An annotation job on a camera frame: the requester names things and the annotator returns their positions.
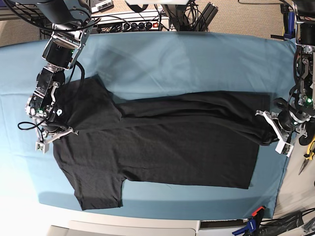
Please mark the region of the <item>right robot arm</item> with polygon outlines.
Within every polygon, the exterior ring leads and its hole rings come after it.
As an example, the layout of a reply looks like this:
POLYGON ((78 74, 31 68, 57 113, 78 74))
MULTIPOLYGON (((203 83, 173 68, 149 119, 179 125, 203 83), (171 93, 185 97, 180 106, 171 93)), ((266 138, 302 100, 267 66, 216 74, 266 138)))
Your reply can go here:
POLYGON ((77 59, 97 21, 85 0, 32 0, 52 24, 51 37, 45 46, 42 58, 47 62, 36 79, 36 88, 27 102, 26 112, 32 118, 32 127, 37 134, 37 148, 71 132, 60 117, 60 105, 64 91, 66 70, 74 70, 77 59))

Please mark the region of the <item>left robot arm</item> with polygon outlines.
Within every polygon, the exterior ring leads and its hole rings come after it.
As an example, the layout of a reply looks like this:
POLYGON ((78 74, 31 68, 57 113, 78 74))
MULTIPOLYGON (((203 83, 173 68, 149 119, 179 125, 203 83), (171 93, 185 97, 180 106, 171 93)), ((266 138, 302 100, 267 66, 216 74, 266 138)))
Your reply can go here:
POLYGON ((313 0, 283 0, 289 14, 285 24, 285 39, 295 38, 293 59, 294 86, 289 98, 278 97, 274 105, 278 113, 257 111, 267 122, 261 144, 278 142, 280 151, 293 147, 293 133, 301 145, 308 145, 315 134, 315 2, 313 0))

